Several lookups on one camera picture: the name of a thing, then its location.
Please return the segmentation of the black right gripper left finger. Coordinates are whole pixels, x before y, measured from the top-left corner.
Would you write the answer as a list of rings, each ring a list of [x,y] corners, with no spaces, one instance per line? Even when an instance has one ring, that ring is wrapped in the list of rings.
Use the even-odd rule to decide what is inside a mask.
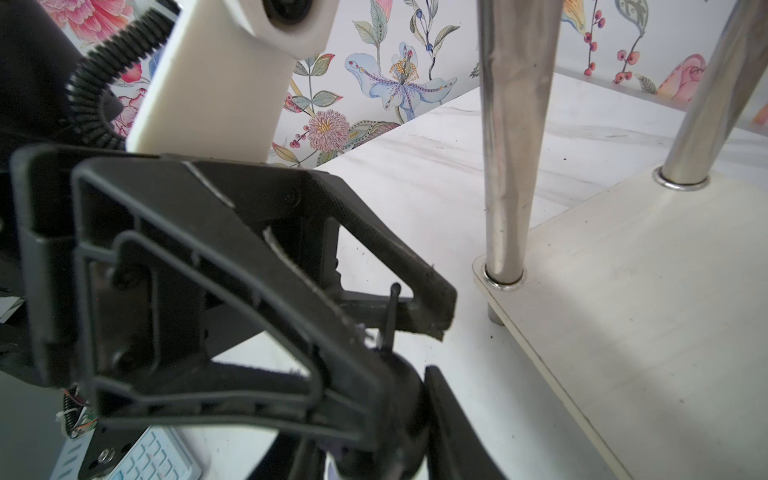
[[[249,480],[323,480],[326,453],[315,440],[280,433]]]

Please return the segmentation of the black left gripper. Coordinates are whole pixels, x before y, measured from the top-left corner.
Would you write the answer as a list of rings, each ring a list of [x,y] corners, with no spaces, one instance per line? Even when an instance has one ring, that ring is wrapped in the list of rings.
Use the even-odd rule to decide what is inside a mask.
[[[15,150],[1,168],[1,288],[23,300],[2,328],[2,371],[32,385],[63,388],[87,376],[78,364],[76,246],[70,176],[95,158],[130,153],[53,144]]]

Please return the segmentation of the black purple toy figure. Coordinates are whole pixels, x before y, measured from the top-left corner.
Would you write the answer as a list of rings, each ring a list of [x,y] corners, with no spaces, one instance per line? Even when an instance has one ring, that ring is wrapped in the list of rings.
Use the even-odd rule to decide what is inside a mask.
[[[401,285],[392,284],[383,327],[371,347],[389,379],[382,410],[374,416],[380,422],[377,444],[371,450],[329,448],[328,479],[412,479],[423,462],[429,440],[424,385],[416,369],[394,351],[400,294]]]

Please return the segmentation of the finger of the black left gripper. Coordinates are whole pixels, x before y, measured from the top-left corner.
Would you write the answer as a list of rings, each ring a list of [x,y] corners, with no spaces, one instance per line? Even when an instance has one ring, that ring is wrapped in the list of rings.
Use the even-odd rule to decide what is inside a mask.
[[[442,340],[451,327],[456,289],[370,209],[340,177],[318,170],[203,160],[197,169],[257,234],[272,230],[278,246],[348,316],[369,328],[384,323],[386,297],[349,291],[338,270],[345,229],[407,285],[396,328]]]
[[[257,234],[200,161],[95,158],[72,172],[78,364],[112,423],[252,424],[371,450],[389,379],[348,316]],[[203,317],[232,308],[303,374],[217,363]]]

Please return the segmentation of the white two-tier shelf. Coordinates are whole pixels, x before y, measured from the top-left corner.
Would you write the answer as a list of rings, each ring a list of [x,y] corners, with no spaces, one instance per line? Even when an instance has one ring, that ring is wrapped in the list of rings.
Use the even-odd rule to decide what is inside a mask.
[[[620,479],[767,475],[767,194],[712,166],[767,67],[739,1],[665,162],[530,223],[558,1],[479,3],[490,317]]]

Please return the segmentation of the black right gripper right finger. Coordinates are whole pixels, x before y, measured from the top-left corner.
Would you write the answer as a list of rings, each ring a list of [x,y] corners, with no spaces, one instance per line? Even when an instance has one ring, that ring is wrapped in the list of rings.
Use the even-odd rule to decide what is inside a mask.
[[[504,480],[440,369],[428,366],[424,381],[430,413],[429,478]]]

